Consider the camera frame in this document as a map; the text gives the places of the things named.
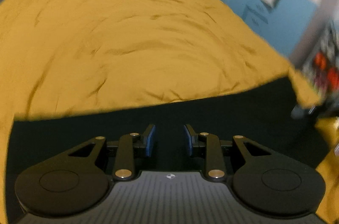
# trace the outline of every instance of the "gray ribbed plate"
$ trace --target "gray ribbed plate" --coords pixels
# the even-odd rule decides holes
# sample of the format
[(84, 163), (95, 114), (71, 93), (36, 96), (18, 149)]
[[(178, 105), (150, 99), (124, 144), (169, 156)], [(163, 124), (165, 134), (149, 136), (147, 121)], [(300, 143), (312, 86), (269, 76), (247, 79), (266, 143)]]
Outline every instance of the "gray ribbed plate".
[(226, 185), (200, 173), (143, 171), (131, 182), (117, 183), (96, 207), (67, 218), (27, 214), (19, 224), (324, 224), (316, 215), (279, 220), (242, 207)]

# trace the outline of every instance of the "yellow bedsheet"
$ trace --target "yellow bedsheet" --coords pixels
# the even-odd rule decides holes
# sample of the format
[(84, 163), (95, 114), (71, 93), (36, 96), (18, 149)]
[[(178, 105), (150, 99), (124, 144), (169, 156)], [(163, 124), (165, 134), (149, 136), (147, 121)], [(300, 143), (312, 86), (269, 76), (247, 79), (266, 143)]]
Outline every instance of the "yellow bedsheet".
[[(224, 95), (285, 75), (301, 104), (317, 101), (288, 60), (219, 0), (3, 1), (0, 222), (6, 223), (3, 179), (14, 117), (52, 118)], [(328, 168), (323, 173), (334, 181)], [(332, 220), (334, 211), (320, 214)]]

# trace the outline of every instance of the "yellow fabric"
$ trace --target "yellow fabric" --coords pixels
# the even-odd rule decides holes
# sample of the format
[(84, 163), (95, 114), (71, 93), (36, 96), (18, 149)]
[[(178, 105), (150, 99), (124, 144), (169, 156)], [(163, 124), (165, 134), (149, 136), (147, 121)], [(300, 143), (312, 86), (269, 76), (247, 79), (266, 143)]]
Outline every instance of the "yellow fabric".
[(0, 4), (0, 222), (13, 118), (37, 119), (244, 91), (302, 76), (219, 0), (5, 0)]

